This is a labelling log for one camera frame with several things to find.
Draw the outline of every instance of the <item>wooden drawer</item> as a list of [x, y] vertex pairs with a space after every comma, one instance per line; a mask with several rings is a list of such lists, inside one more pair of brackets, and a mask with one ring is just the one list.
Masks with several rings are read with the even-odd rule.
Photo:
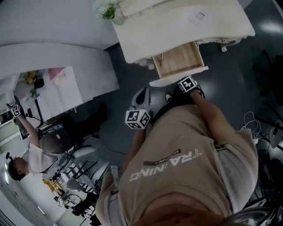
[[190, 42], [153, 57], [159, 80], [150, 83], [163, 87], [182, 78], [207, 70], [196, 42]]

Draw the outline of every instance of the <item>beige t-shirt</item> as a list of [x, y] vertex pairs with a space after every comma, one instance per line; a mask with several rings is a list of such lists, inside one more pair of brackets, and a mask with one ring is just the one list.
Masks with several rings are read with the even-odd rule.
[[[257, 177], [257, 155], [250, 132], [235, 132], [219, 145], [227, 143], [243, 154]], [[151, 201], [172, 192], [188, 195], [216, 214], [230, 215], [232, 207], [220, 175], [214, 140], [197, 107], [171, 109], [153, 126], [120, 179], [119, 193], [128, 225], [140, 219]], [[112, 189], [100, 195], [98, 216], [103, 215], [102, 200]]]

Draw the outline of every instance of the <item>black hair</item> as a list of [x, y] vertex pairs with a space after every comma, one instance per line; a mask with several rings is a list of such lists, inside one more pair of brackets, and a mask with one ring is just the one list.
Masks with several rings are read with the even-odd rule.
[[22, 180], [22, 179], [25, 177], [25, 175], [24, 175], [24, 174], [22, 174], [22, 175], [19, 175], [19, 174], [18, 174], [18, 172], [17, 172], [17, 170], [16, 170], [16, 168], [15, 168], [14, 163], [15, 163], [14, 160], [11, 160], [11, 161], [9, 162], [7, 171], [8, 171], [8, 173], [9, 173], [10, 177], [11, 177], [13, 180], [15, 180], [15, 181], [20, 181], [20, 180]]

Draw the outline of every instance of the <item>person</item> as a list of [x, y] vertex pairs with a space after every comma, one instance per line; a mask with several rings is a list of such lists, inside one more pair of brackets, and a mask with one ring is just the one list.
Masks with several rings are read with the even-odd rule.
[[[256, 186], [251, 132], [235, 131], [198, 90], [167, 99], [148, 137], [135, 132], [119, 181], [120, 216], [129, 226], [214, 225], [242, 210]], [[106, 177], [96, 204], [104, 226], [105, 198], [115, 191]]]
[[16, 157], [8, 164], [8, 172], [12, 179], [20, 181], [28, 173], [42, 173], [52, 166], [57, 157], [51, 154], [61, 154], [71, 149], [76, 143], [82, 143], [83, 137], [100, 130], [100, 125], [107, 120], [107, 106], [100, 104], [97, 114], [87, 120], [74, 123], [70, 117], [57, 121], [63, 127], [52, 130], [43, 136], [23, 116], [17, 119], [30, 135], [28, 156]]

